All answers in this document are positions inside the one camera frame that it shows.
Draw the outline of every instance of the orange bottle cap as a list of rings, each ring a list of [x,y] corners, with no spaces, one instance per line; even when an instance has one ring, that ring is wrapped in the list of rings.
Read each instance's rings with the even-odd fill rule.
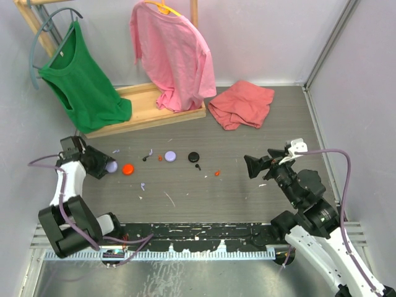
[[[133,174],[134,170],[135,170],[135,168],[134,168],[134,165],[132,165],[132,164],[125,164],[123,167],[123,173],[125,175]]]

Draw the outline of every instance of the purple bottle cap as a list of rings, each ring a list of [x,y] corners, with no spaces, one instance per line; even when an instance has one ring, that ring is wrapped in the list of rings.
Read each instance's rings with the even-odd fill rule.
[[[176,160],[176,153],[172,152],[171,150],[169,152],[165,153],[165,160],[168,162],[173,162]]]
[[[106,170],[109,173],[114,173],[117,171],[118,168],[118,164],[116,161],[111,161],[109,163],[106,164]]]

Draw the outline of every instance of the black bottle cap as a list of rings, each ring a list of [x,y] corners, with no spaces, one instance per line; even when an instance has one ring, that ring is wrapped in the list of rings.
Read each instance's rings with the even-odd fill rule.
[[[197,152],[191,152],[191,153],[189,153],[189,155],[188,155],[188,160],[189,160],[191,163],[198,162],[198,161],[199,161],[199,154],[198,154]]]

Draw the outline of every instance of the wooden base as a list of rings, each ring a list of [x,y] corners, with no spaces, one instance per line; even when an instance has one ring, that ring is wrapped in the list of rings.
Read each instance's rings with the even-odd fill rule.
[[[166,108],[159,110],[156,100],[161,95],[161,91],[153,83],[118,88],[117,92],[121,97],[132,102],[131,119],[88,133],[86,134],[88,139],[206,117],[205,103],[202,103],[197,110],[182,113],[174,113]]]

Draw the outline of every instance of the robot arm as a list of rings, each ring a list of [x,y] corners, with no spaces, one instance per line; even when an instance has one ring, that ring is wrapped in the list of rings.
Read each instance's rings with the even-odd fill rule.
[[[396,296],[392,288],[382,285],[366,267],[351,245],[352,259],[343,243],[340,216],[323,199],[325,187],[316,171],[302,170],[298,174],[291,166],[300,157],[296,152],[306,152],[302,139],[286,143],[284,150],[269,149],[269,156],[260,159],[245,155],[250,178],[262,170],[263,177],[274,179],[290,204],[297,209],[281,213],[271,221],[274,234],[294,246],[326,279],[336,296]],[[376,287],[372,291],[354,260],[363,268],[366,277]]]
[[[49,207],[39,211],[38,219],[55,253],[64,258],[89,247],[90,244],[71,227],[61,228],[65,224],[59,209],[59,195],[62,191],[66,215],[72,217],[77,227],[95,242],[100,242],[103,235],[118,236],[121,227],[112,213],[95,218],[82,200],[82,185],[87,173],[100,179],[107,174],[109,165],[114,164],[115,160],[91,146],[86,146],[81,137],[63,139],[61,145],[63,151],[59,154],[56,166],[66,172],[66,187],[62,189],[63,172],[58,171],[54,198]]]

